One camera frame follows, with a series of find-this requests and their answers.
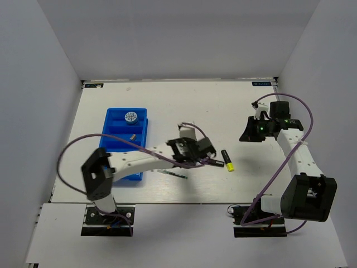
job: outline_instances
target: white panel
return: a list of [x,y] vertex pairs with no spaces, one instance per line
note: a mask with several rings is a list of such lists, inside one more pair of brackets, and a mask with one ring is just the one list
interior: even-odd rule
[[[83,90],[70,139],[101,133],[107,109],[111,107],[147,108],[146,147],[178,138],[177,124],[195,122],[210,138],[223,160],[226,149],[235,171],[226,167],[173,169],[188,180],[157,172],[145,172],[141,182],[119,181],[112,193],[119,203],[250,203],[284,160],[274,138],[262,143],[239,142],[251,103],[273,92],[272,87],[253,87],[252,82],[138,82],[105,83],[103,88]],[[266,103],[275,101],[269,97]],[[99,138],[88,138],[69,148],[61,173],[72,185],[84,189],[82,164],[99,146]],[[290,182],[286,167],[268,189],[282,194]],[[53,202],[88,202],[86,196],[69,189],[57,179]]]
[[[334,226],[308,222],[280,238],[234,238],[226,205],[137,205],[133,237],[81,237],[84,204],[45,204],[27,262],[62,267],[335,268]],[[287,220],[287,229],[301,221]]]
[[319,0],[38,0],[82,80],[278,76]]
[[[281,91],[312,109],[307,141],[317,165],[337,181],[331,215],[349,267],[357,267],[356,10],[356,1],[321,1],[279,80]],[[308,124],[300,104],[292,103],[292,112]]]
[[36,0],[0,1],[0,259],[22,267],[80,80]]

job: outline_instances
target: blue tray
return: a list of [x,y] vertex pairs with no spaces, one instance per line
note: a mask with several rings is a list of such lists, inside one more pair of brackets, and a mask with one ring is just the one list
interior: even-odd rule
[[[128,125],[124,116],[128,112],[136,112],[139,121],[135,125]],[[110,134],[127,141],[145,147],[147,134],[147,110],[144,108],[109,108],[105,116],[103,134]],[[131,141],[131,136],[135,134],[136,140]],[[112,138],[102,137],[100,139],[99,147],[104,147],[107,152],[128,152],[135,151],[136,148],[127,145],[126,143],[114,140]],[[142,180],[143,174],[137,173],[126,176],[123,179],[127,180]]]

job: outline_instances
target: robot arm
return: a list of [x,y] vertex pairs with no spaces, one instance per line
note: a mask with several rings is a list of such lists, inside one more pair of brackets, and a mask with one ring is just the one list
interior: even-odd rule
[[[262,112],[265,105],[253,103],[258,111],[248,118],[247,128],[240,141],[262,142],[272,136],[288,156],[304,135],[299,120],[290,119],[288,102],[272,102],[270,119],[265,120]],[[337,189],[335,179],[327,178],[313,160],[306,143],[302,143],[288,162],[291,182],[282,196],[264,195],[260,207],[264,212],[283,215],[285,218],[308,221],[327,220]]]
[[88,200],[100,211],[114,213],[113,181],[147,170],[191,168],[216,154],[208,137],[197,141],[194,128],[179,126],[179,130],[180,138],[148,149],[152,155],[143,151],[108,153],[105,148],[96,149],[81,167]]

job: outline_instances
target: yellow and black marker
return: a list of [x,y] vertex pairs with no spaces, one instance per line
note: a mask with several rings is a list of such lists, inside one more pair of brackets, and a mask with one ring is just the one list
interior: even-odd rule
[[229,172],[234,171],[234,166],[233,166],[232,161],[230,160],[230,158],[228,156],[227,151],[226,150],[222,150],[221,154],[223,156],[223,159],[224,159],[224,162],[226,164],[226,167],[227,167],[228,171]]

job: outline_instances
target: white wall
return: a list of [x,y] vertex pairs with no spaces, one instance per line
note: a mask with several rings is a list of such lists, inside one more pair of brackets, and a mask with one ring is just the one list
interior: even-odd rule
[[[331,215],[349,267],[357,267],[357,2],[322,0],[279,79],[315,116],[308,138],[326,176],[337,180]],[[293,114],[304,118],[300,104]]]
[[80,79],[278,76],[319,0],[38,0]]
[[0,1],[0,259],[22,267],[80,81],[36,0]]

